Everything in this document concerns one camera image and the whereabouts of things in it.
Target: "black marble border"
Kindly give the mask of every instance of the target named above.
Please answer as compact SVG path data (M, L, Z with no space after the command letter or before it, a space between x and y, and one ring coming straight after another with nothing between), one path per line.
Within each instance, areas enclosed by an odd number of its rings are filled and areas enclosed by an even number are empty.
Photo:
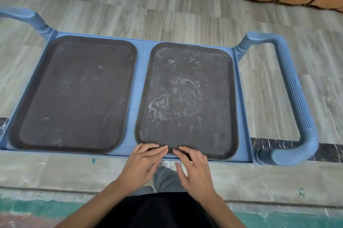
M8 118L0 118L0 135L5 131ZM275 148L295 148L298 141L267 139L267 138L251 138L252 149L275 149ZM319 148L310 161L324 161L343 163L343 145L320 143Z

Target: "blue handle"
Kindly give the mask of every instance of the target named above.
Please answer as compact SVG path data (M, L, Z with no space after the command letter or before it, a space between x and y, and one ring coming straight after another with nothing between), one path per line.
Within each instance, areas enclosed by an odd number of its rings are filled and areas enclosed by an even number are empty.
M14 8L0 3L0 17L12 18L31 24L40 35L48 40L55 29L48 26L36 11L26 8Z
M277 60L300 133L300 143L296 148L255 151L255 159L260 164L295 165L309 159L318 149L318 132L312 119L305 95L302 91L289 48L280 35L249 32L235 47L240 60L251 45L271 43L275 47Z

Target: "white shoe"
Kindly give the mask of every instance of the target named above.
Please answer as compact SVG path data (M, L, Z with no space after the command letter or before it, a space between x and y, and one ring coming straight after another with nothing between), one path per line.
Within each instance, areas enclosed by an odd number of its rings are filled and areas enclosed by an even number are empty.
M158 165L159 168L166 167L166 168L172 168L173 162L168 160L162 160L161 163Z

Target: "green floor stripe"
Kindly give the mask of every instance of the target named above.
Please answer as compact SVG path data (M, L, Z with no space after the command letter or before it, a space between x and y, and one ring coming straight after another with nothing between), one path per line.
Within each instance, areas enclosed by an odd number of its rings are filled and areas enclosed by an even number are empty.
M13 200L0 198L0 212L9 214L31 214L46 219L65 218L83 203ZM342 228L343 218L317 216L310 214L287 213L235 213L248 228Z

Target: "person's left hand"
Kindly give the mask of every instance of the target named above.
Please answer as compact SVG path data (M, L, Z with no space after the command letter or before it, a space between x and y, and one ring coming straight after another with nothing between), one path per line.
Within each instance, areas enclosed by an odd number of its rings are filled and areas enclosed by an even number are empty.
M152 177L168 152L168 146L140 143L133 149L122 172L115 181L124 193L130 194L152 180Z

